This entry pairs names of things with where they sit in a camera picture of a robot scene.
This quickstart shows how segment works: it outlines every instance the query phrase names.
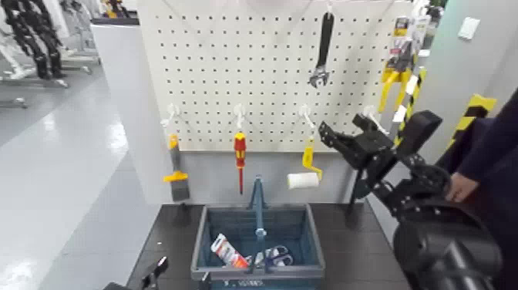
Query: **black table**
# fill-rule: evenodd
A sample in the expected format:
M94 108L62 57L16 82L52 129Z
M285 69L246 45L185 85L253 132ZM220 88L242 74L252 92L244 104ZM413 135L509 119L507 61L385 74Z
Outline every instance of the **black table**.
M138 289L146 268L163 256L170 266L159 278L161 290L198 289L190 279L190 262L203 206L163 205L140 252L127 286ZM326 273L322 289L409 290L372 209L356 204L312 204Z

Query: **basket handle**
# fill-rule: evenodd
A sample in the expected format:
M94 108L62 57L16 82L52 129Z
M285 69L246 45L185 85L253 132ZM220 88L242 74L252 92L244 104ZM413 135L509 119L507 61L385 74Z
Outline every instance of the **basket handle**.
M252 257L252 262L248 267L247 274L252 274L255 269L255 259L257 257L257 253L259 251L263 252L264 257L264 272L271 273L269 265L266 263L266 241L264 237L266 237L267 232L264 230L264 222L263 222L263 209L267 208L266 203L264 202L264 192L263 192L263 184L261 182L261 176L257 175L254 181L254 191L252 192L252 198L247 207L248 210L255 208L255 220L256 220L256 229L255 235L257 237L257 250Z

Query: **basket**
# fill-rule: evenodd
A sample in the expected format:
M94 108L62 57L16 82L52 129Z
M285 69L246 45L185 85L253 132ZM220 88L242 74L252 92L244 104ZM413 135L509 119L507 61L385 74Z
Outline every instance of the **basket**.
M200 289L316 289L321 284L325 261L309 204L266 207L262 197L258 178L248 207L203 208L191 263L191 277L200 282ZM261 238L257 229L267 234ZM244 257L254 257L265 248L282 244L289 249L294 263L266 268L251 265L249 269L224 267L210 250L219 233Z

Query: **toothpaste tube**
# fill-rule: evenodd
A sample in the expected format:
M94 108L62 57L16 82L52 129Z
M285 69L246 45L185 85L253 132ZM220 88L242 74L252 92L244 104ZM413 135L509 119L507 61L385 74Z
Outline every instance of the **toothpaste tube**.
M247 260L230 244L223 234L219 234L216 241L210 246L210 250L214 252L225 265L234 268L248 268Z

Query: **hand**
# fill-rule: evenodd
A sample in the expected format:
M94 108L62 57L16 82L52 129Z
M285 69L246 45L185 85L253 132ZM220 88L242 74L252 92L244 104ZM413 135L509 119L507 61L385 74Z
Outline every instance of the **hand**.
M452 175L452 188L446 195L446 200L463 202L477 187L478 181L474 181L464 175L455 172Z

